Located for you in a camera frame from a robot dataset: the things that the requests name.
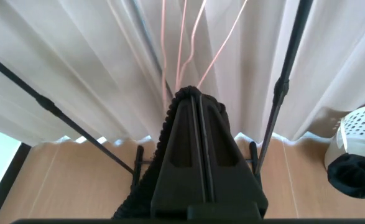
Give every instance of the wooden floor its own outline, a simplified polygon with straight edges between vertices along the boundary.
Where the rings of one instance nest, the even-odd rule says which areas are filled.
[[[249,157],[249,143],[237,144]],[[133,167],[137,143],[104,144]],[[149,160],[154,142],[143,144]],[[266,218],[365,218],[365,200],[339,193],[327,181],[328,139],[272,138],[261,172]],[[19,218],[109,218],[127,197],[132,175],[88,142],[45,143],[32,149],[0,211],[0,223]]]

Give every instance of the pink string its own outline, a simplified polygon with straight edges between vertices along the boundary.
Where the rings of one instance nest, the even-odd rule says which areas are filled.
[[[180,88],[182,78],[183,78],[183,73],[185,72],[185,69],[186,69],[188,63],[192,60],[193,54],[195,53],[195,34],[196,34],[197,26],[199,24],[200,16],[203,13],[206,2],[207,2],[207,0],[203,0],[200,10],[199,10],[199,14],[197,15],[197,18],[195,21],[195,25],[193,26],[192,36],[190,37],[190,55],[189,55],[188,60],[182,65],[180,77],[178,79],[178,85],[176,86],[176,90],[178,90]]]
[[[183,13],[182,13],[182,23],[181,23],[181,36],[180,36],[180,46],[178,48],[178,62],[177,62],[177,77],[175,79],[175,92],[179,90],[179,77],[180,77],[180,62],[181,62],[181,49],[182,49],[182,37],[183,37],[183,29],[185,25],[185,12],[187,10],[187,0],[185,0],[183,4]]]
[[[234,23],[233,23],[233,26],[232,26],[231,31],[229,32],[229,34],[228,34],[228,36],[226,37],[225,41],[222,43],[222,45],[221,45],[221,47],[219,48],[219,50],[218,50],[217,54],[215,54],[213,61],[211,61],[210,65],[208,66],[208,68],[207,68],[206,72],[204,73],[203,77],[201,78],[201,80],[200,80],[199,84],[197,85],[197,88],[200,88],[201,84],[203,83],[203,80],[206,78],[206,76],[207,76],[208,72],[210,71],[210,68],[213,66],[213,64],[214,64],[215,60],[216,60],[216,59],[218,58],[218,56],[219,56],[219,53],[221,53],[221,51],[222,51],[222,49],[224,48],[224,46],[225,46],[226,42],[228,41],[229,37],[231,36],[232,31],[233,31],[234,27],[236,26],[236,24],[238,23],[239,17],[240,17],[240,15],[241,15],[241,14],[242,14],[242,12],[243,12],[243,9],[244,9],[244,6],[246,5],[246,3],[247,3],[247,0],[245,0],[245,1],[244,1],[243,5],[242,5],[242,8],[241,8],[241,9],[240,9],[240,11],[239,11],[239,14],[238,14],[238,16],[237,16],[236,20],[235,20],[235,21],[234,21]]]
[[[167,56],[165,54],[165,46],[164,46],[164,27],[165,27],[165,0],[162,3],[162,28],[160,34],[160,43],[162,45],[162,53],[163,53],[163,71],[162,71],[162,96],[163,96],[163,111],[167,112],[167,92],[165,87],[165,69],[167,68]]]

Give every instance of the black textured fabric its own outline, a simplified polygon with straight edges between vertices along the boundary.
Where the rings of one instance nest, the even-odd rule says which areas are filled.
[[[139,185],[128,195],[127,199],[120,205],[120,207],[114,213],[112,219],[117,218],[150,218],[150,203],[152,201],[153,193],[156,187],[157,179],[159,177],[160,170],[165,155],[167,144],[169,143],[169,137],[172,130],[172,125],[177,113],[179,103],[185,98],[194,96],[199,99],[201,92],[193,86],[181,88],[175,94],[175,98],[172,100],[167,117],[163,123],[163,130],[160,132],[159,142],[157,143],[157,149],[154,154],[152,163],[148,170],[145,172]],[[204,95],[219,109],[219,113],[223,117],[227,127],[229,127],[228,114],[225,111],[225,105],[218,103],[217,100],[208,95]]]
[[[343,154],[327,170],[329,182],[340,192],[356,198],[365,198],[365,157]]]

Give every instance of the curtain fold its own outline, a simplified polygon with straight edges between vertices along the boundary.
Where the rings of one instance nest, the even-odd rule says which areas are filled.
[[[201,6],[187,1],[181,64],[190,54]],[[202,84],[204,93],[226,105],[232,135],[262,141],[298,2],[249,0]],[[198,84],[242,4],[207,1],[182,86]],[[157,139],[164,119],[161,5],[161,0],[0,1],[0,61],[95,138]],[[166,9],[166,74],[174,93],[183,1],[166,1]],[[330,111],[365,104],[365,1],[314,1],[290,80],[275,132],[291,140],[319,122],[325,128],[316,134],[329,133],[329,124],[338,120]],[[0,132],[31,145],[79,137],[1,74]]]

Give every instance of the laundry basket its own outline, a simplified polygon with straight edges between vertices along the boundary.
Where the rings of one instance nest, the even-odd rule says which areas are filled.
[[[325,154],[325,167],[348,153],[365,157],[365,107],[352,111],[341,119]]]

